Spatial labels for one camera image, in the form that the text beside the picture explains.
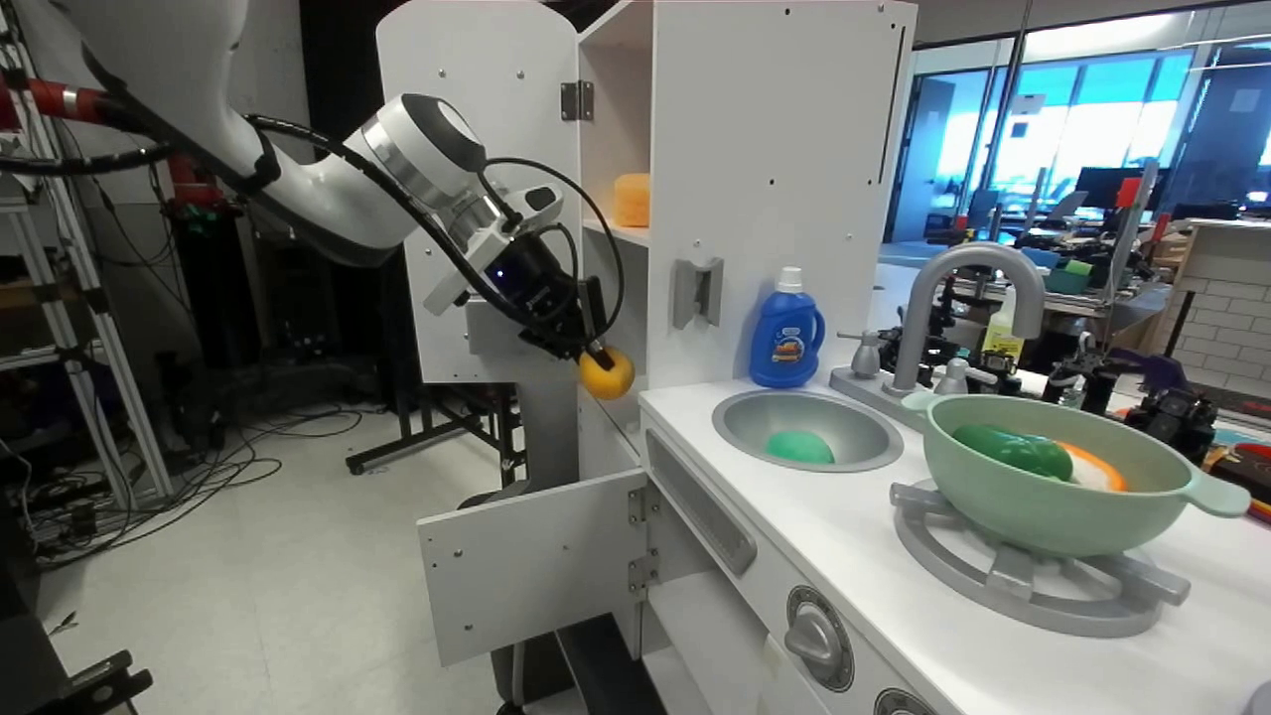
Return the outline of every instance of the blue detergent bottle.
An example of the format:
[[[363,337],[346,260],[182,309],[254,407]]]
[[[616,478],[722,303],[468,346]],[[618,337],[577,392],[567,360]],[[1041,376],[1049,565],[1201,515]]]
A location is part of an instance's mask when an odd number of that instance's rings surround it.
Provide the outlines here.
[[[767,390],[801,390],[818,372],[828,316],[801,290],[801,267],[781,267],[777,286],[757,303],[750,337],[750,381]]]

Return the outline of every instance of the green sponge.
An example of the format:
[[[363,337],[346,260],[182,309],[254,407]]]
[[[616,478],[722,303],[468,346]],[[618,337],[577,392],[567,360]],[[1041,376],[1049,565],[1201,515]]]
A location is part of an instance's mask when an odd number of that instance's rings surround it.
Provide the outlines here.
[[[767,454],[793,466],[834,466],[834,447],[810,427],[771,431]]]
[[[1017,427],[1000,427],[1000,426],[965,426],[965,427],[953,427],[953,442],[961,442],[994,459],[1004,459],[1014,468],[1026,468],[1026,471],[1036,471],[1049,480],[1071,480],[1067,447],[1061,447],[1049,435],[1017,431]]]

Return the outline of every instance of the ceiling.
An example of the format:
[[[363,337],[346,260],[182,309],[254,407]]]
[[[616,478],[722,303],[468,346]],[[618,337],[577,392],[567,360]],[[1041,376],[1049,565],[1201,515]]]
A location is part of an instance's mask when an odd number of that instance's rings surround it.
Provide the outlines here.
[[[919,47],[959,45],[981,35],[1008,35],[1021,26],[1090,23],[1114,14],[1145,14],[1167,9],[1214,9],[1224,0],[919,0]]]

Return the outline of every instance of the label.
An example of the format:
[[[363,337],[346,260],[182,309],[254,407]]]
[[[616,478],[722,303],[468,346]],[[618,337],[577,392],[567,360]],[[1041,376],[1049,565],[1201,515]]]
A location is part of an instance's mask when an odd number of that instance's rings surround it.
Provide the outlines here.
[[[808,354],[801,329],[800,327],[781,327],[781,337],[771,350],[771,364],[800,364]]]

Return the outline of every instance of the sink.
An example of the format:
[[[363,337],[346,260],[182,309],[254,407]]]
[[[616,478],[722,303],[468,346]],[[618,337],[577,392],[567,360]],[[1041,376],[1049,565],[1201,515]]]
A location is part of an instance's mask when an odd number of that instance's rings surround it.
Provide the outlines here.
[[[889,421],[821,392],[739,392],[716,407],[716,427],[736,447],[801,471],[871,471],[903,455],[903,431]],[[791,435],[810,442],[813,459],[771,454]]]

